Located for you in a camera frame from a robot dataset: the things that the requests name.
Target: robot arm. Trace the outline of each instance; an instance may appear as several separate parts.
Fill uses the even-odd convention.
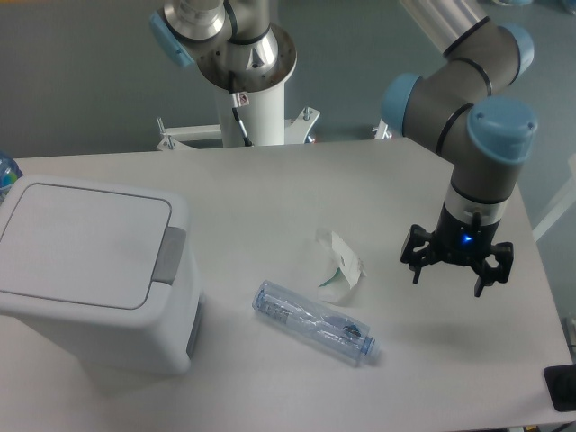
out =
[[[168,56],[185,67],[226,41],[262,38],[269,17],[268,0],[167,0],[150,27]]]
[[[382,101],[382,119],[454,171],[436,230],[413,225],[400,260],[414,283],[422,267],[439,261],[470,266],[479,297],[484,286],[509,279],[512,244],[491,242],[537,129],[528,106],[495,94],[528,68],[534,46],[520,27],[496,26],[475,1],[402,2],[447,64],[428,79],[399,76]]]
[[[270,23],[269,1],[166,0],[150,17],[163,51],[180,67],[197,63],[215,86],[224,147],[285,142],[284,83],[296,48]]]

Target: white table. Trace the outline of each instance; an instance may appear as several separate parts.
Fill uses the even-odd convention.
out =
[[[571,358],[518,191],[496,238],[515,244],[510,282],[476,299],[469,268],[427,267],[413,285],[400,262],[410,225],[436,226],[451,172],[406,140],[19,163],[186,196],[208,302],[192,369],[168,378],[80,363],[1,318],[3,432],[439,432],[576,419],[555,412],[545,388],[543,369]],[[341,310],[372,326],[376,366],[351,367],[252,311],[264,279],[314,297],[326,271],[318,227],[364,260]]]

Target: bottle label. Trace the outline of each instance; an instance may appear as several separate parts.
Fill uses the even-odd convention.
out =
[[[278,306],[277,304],[272,303],[271,301],[265,301],[260,310],[269,317],[277,321],[280,321],[283,324],[286,323],[286,320],[288,320],[288,317],[290,316],[289,310],[283,308],[282,306]]]

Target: crumpled paper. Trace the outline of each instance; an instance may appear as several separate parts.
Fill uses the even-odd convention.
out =
[[[336,271],[318,287],[318,298],[324,302],[341,302],[365,276],[364,264],[356,252],[334,231],[319,228],[316,240],[327,250],[337,266]]]

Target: gray floor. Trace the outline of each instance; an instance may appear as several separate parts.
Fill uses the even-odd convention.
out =
[[[370,138],[387,85],[402,72],[427,76],[443,65],[397,0],[274,3],[299,52],[286,114],[305,105],[321,110],[320,141]],[[519,181],[536,224],[576,153],[576,17],[556,0],[520,8],[482,3],[497,23],[519,23],[535,40],[534,65],[505,94],[531,104],[540,119]],[[215,123],[210,86],[195,68],[172,65],[149,33],[149,15],[161,5],[0,5],[0,149],[17,158],[149,151],[158,144],[158,115],[167,127]],[[539,244],[561,317],[576,313],[575,225],[576,207]]]

